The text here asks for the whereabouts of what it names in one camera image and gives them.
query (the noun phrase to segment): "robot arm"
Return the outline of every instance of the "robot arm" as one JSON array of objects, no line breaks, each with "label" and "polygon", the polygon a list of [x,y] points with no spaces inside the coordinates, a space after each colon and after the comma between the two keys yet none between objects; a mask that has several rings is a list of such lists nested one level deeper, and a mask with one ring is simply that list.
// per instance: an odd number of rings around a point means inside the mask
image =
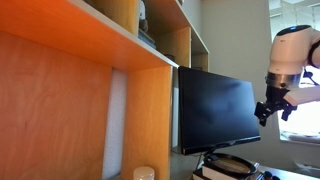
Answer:
[{"label": "robot arm", "polygon": [[287,120],[297,105],[320,100],[320,87],[299,88],[303,68],[320,67],[320,32],[308,25],[280,31],[274,39],[266,77],[266,102],[258,102],[255,115],[262,126],[278,110]]}]

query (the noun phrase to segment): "desk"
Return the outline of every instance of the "desk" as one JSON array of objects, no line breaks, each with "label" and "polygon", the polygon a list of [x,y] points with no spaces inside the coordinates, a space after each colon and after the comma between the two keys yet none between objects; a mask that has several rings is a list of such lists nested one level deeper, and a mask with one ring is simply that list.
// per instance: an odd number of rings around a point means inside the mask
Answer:
[{"label": "desk", "polygon": [[262,172],[269,171],[274,176],[278,176],[281,180],[319,180],[318,178],[297,174],[285,170],[265,167],[265,166],[259,166],[259,170]]}]

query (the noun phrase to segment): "small white container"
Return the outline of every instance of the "small white container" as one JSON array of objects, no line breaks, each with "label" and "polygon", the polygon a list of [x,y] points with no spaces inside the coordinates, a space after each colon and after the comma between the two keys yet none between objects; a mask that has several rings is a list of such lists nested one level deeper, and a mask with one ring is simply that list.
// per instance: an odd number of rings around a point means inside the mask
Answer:
[{"label": "small white container", "polygon": [[154,170],[148,166],[138,167],[133,173],[134,180],[154,180]]}]

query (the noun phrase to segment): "black monitor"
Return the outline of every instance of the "black monitor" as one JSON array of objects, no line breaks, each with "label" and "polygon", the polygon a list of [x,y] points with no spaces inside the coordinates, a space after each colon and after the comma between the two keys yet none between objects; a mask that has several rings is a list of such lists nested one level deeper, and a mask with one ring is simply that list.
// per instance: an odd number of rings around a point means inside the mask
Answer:
[{"label": "black monitor", "polygon": [[182,154],[260,140],[250,82],[182,66],[178,77]]}]

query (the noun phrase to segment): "orange shelf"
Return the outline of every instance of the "orange shelf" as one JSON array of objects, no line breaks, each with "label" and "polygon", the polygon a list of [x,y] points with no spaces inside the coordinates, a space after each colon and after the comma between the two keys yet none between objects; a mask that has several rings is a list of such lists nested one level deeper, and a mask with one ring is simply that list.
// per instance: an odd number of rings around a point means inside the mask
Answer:
[{"label": "orange shelf", "polygon": [[178,65],[82,0],[10,0],[0,31],[122,71]]}]

